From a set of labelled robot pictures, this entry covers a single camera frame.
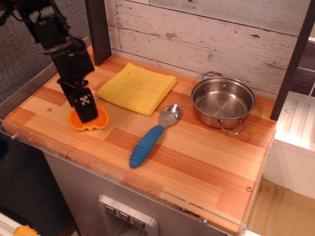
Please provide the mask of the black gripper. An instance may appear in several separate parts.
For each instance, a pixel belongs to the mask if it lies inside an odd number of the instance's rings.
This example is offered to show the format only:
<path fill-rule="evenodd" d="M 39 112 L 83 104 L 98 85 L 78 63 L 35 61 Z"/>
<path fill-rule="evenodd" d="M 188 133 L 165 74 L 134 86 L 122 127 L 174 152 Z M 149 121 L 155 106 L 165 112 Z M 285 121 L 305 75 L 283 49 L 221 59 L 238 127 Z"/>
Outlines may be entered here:
<path fill-rule="evenodd" d="M 92 92 L 85 88 L 85 76 L 94 71 L 84 40 L 76 36 L 43 37 L 43 52 L 49 54 L 60 76 L 61 86 L 80 121 L 87 123 L 98 117 Z"/>

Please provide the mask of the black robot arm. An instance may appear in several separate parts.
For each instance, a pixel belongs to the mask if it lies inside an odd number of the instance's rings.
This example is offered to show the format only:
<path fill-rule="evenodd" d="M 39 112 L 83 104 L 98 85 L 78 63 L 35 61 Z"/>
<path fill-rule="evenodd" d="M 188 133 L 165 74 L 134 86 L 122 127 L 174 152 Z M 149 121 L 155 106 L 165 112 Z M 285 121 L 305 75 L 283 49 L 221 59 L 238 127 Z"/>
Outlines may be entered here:
<path fill-rule="evenodd" d="M 68 102 L 80 121 L 87 123 L 98 117 L 97 107 L 85 77 L 94 70 L 84 40 L 69 33 L 69 25 L 53 0 L 2 0 L 0 24 L 19 13 L 43 54 L 49 55 L 60 76 Z"/>

